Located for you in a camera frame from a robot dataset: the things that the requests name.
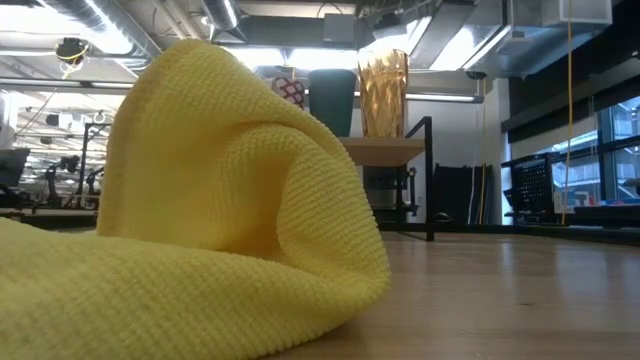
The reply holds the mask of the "teal plastic cup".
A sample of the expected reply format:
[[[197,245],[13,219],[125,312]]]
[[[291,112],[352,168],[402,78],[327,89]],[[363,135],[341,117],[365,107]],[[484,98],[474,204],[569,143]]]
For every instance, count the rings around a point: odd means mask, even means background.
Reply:
[[[337,137],[349,137],[356,75],[346,69],[318,69],[309,73],[310,113]]]

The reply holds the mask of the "red white patterned mug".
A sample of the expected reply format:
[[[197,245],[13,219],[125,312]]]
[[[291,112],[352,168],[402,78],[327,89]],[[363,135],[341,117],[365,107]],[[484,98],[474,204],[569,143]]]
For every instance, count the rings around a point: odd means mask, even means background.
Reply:
[[[286,77],[275,77],[271,82],[271,89],[287,102],[304,108],[305,86],[298,80]]]

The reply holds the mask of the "amber faceted tumbler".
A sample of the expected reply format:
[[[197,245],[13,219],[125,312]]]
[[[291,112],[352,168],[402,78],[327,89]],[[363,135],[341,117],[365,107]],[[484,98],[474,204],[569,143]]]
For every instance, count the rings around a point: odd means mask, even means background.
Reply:
[[[363,135],[402,138],[406,119],[409,59],[399,49],[368,52],[359,59]]]

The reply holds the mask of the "yellow microfibre cloth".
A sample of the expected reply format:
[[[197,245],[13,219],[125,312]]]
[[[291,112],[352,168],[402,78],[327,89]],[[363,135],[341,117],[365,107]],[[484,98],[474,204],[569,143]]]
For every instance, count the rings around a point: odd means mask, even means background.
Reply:
[[[175,43],[111,127],[94,232],[0,219],[0,360],[246,360],[376,303],[354,162],[228,51]]]

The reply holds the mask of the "black leaning panel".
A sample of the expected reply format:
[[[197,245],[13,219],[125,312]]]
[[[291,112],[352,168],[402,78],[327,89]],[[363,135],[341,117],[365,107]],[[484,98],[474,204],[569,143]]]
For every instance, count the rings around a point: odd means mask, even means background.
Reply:
[[[434,168],[436,218],[457,225],[493,225],[493,167]]]

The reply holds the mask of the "black perforated crate cart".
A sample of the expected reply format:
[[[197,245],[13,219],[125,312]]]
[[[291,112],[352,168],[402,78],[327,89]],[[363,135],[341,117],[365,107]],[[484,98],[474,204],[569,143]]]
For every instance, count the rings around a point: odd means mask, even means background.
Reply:
[[[558,152],[524,156],[503,162],[509,171],[511,188],[504,190],[511,210],[506,213],[516,226],[558,224],[554,210],[553,167]]]

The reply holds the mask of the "wooden shelf with black frame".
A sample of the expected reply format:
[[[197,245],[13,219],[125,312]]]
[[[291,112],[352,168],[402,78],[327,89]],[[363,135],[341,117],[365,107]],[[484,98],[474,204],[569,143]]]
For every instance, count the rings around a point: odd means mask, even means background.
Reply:
[[[393,222],[378,221],[378,229],[382,232],[424,233],[426,242],[435,241],[435,186],[433,159],[433,119],[431,116],[422,117],[403,138],[347,138],[341,137],[341,143],[346,148],[356,165],[368,167],[389,167],[396,172],[395,206],[392,212],[396,215]],[[402,215],[406,215],[415,207],[415,199],[407,206],[402,199],[401,180],[410,161],[424,155],[424,210],[425,219],[421,223],[403,223]]]

